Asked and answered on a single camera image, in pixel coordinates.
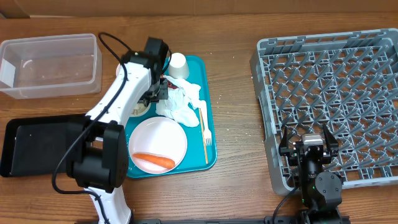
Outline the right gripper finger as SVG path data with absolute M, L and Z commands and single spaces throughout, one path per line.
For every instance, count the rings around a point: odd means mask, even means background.
M 280 156 L 290 157 L 293 154 L 294 150 L 289 146 L 289 141 L 293 135 L 294 134 L 291 131 L 289 131 L 289 128 L 287 126 L 284 126 L 283 136 L 279 143 Z
M 326 125 L 326 123 L 322 124 L 322 129 L 323 129 L 323 135 L 325 138 L 326 149 L 331 157 L 336 157 L 338 155 L 338 151 L 339 151 L 338 141 L 336 140 L 334 135 L 332 135 L 332 133 L 328 129 L 328 126 Z

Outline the red snack wrapper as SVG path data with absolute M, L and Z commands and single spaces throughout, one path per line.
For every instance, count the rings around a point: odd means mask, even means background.
M 178 86 L 175 84 L 175 79 L 172 77 L 167 78 L 167 86 L 170 89 L 178 89 Z

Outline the large white tissue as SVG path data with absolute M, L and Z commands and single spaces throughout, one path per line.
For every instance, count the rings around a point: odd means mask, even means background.
M 159 100 L 155 112 L 189 128 L 194 128 L 200 123 L 194 110 L 200 106 L 200 100 L 195 97 L 190 98 L 184 89 L 168 88 L 168 98 Z

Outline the white bowl with rice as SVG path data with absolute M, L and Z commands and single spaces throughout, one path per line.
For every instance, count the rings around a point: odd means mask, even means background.
M 134 107 L 133 111 L 131 112 L 130 117 L 142 116 L 148 112 L 150 107 L 151 107 L 151 103 L 148 103 L 147 105 L 145 105 L 143 103 L 138 103 Z

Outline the orange carrot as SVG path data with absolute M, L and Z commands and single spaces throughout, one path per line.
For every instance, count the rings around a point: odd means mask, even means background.
M 135 153 L 132 156 L 136 159 L 141 159 L 166 169 L 172 169 L 175 167 L 174 160 L 166 157 L 155 156 L 152 154 L 145 154 L 145 153 Z

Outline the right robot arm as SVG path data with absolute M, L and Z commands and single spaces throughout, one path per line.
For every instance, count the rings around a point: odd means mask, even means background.
M 299 189 L 306 207 L 297 215 L 288 217 L 289 223 L 349 223 L 349 219 L 343 218 L 338 210 L 342 203 L 343 178 L 323 168 L 337 157 L 339 144 L 327 125 L 323 124 L 322 130 L 323 135 L 304 134 L 301 141 L 290 147 L 288 129 L 284 129 L 279 155 L 287 157 L 290 165 L 298 167 L 298 181 L 286 198 Z

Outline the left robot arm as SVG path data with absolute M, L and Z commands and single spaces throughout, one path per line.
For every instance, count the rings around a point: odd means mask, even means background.
M 120 73 L 104 97 L 84 117 L 68 124 L 68 149 L 61 162 L 81 188 L 78 194 L 91 197 L 99 223 L 134 221 L 122 187 L 129 167 L 125 127 L 136 105 L 168 98 L 162 75 L 171 54 L 162 39 L 153 37 L 143 51 L 128 49 L 117 57 Z

